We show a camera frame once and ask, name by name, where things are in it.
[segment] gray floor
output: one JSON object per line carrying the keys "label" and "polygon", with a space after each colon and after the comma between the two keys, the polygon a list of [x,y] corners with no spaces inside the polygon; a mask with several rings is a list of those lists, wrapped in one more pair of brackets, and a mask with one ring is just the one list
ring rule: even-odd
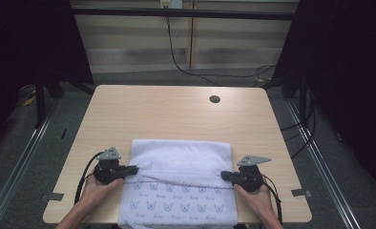
{"label": "gray floor", "polygon": [[[248,75],[254,69],[242,70],[200,70],[196,73],[223,73]],[[248,87],[255,77],[216,77],[207,76],[221,86]],[[215,86],[201,77],[186,75],[178,71],[158,71],[140,73],[104,73],[94,76],[99,84],[141,84],[141,85],[196,85]],[[91,96],[69,85],[63,85],[65,94],[52,114],[52,120],[40,141],[27,170],[20,180],[16,192],[5,209],[0,228],[53,228],[42,220],[46,203],[39,201],[41,195],[52,191],[60,174],[61,167],[88,107]],[[294,124],[288,110],[287,100],[281,95],[281,88],[267,91],[274,113],[282,128]],[[35,104],[28,107],[20,99],[9,122],[4,127],[5,134],[0,141],[0,191],[10,176],[10,171],[18,161],[33,133],[36,110]],[[297,135],[297,128],[282,131],[289,154],[300,149],[304,141]],[[352,151],[337,138],[335,128],[316,108],[316,131],[314,139],[324,155],[333,176],[336,178],[345,198],[348,200],[361,228],[376,228],[376,183],[356,161]],[[284,228],[346,228],[331,195],[325,187],[321,174],[307,151],[303,149],[294,159],[296,171],[305,190],[311,191],[308,199],[313,219],[308,223],[285,224]],[[93,228],[111,228],[110,225],[95,225]]]}

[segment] aluminum rail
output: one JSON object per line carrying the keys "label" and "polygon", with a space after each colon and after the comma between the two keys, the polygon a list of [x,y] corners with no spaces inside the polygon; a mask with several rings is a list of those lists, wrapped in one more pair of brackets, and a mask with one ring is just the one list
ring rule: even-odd
{"label": "aluminum rail", "polygon": [[[293,119],[296,123],[300,123],[299,111],[296,105],[289,101],[287,103],[290,113],[292,114]],[[307,143],[307,148],[309,153],[314,160],[316,167],[322,176],[325,186],[327,187],[328,192],[333,199],[337,210],[339,211],[346,228],[348,229],[360,229],[358,220],[356,219],[351,206],[346,200],[343,192],[341,191],[339,185],[337,184],[334,176],[331,174],[330,169],[324,161],[323,155],[317,147],[316,142],[314,141],[311,133],[305,129],[302,125],[299,125],[299,131],[303,137],[305,143]]]}
{"label": "aluminum rail", "polygon": [[15,191],[28,168],[28,165],[31,162],[33,155],[35,154],[36,148],[39,145],[40,140],[45,134],[46,130],[49,127],[49,124],[52,119],[52,115],[58,107],[59,99],[56,99],[53,104],[50,112],[46,116],[43,123],[38,129],[35,129],[30,141],[28,142],[27,147],[23,151],[21,157],[16,163],[14,169],[12,170],[9,179],[5,183],[3,189],[0,192],[0,220],[3,217],[6,209],[8,208],[10,201],[15,194]]}
{"label": "aluminum rail", "polygon": [[167,16],[167,17],[198,17],[198,18],[231,18],[292,21],[300,16],[291,12],[258,12],[258,11],[228,11],[228,10],[179,10],[152,8],[105,8],[74,6],[58,7],[27,7],[21,8],[33,13],[63,12],[79,15],[117,15],[117,16]]}

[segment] round hole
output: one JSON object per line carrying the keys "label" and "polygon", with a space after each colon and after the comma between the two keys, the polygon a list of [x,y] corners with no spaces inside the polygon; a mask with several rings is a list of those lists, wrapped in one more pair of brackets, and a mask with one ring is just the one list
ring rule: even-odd
{"label": "round hole", "polygon": [[217,95],[212,95],[209,100],[211,100],[211,102],[213,103],[219,103],[220,102],[220,97],[217,96]]}

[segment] electrical outlet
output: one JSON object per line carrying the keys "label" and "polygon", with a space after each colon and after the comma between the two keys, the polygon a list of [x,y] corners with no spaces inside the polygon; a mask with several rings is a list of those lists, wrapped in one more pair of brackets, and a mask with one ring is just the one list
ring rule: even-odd
{"label": "electrical outlet", "polygon": [[172,9],[182,9],[182,0],[171,0]]}
{"label": "electrical outlet", "polygon": [[161,9],[170,9],[171,8],[171,0],[160,0],[160,8]]}

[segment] wooden table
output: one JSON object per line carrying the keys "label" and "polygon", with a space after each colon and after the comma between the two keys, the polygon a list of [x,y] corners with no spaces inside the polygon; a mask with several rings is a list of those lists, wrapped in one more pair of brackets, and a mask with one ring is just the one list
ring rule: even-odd
{"label": "wooden table", "polygon": [[[220,102],[211,102],[212,95]],[[64,197],[49,202],[45,222],[57,223],[71,210],[76,186],[93,155],[115,146],[121,164],[128,164],[132,140],[143,138],[231,143],[236,170],[236,162],[245,155],[271,157],[259,167],[277,186],[283,221],[311,220],[305,197],[292,196],[291,190],[301,184],[263,89],[105,85],[95,90],[54,188]],[[116,223],[121,194],[119,187],[87,221]],[[241,197],[236,200],[239,223],[260,222]]]}

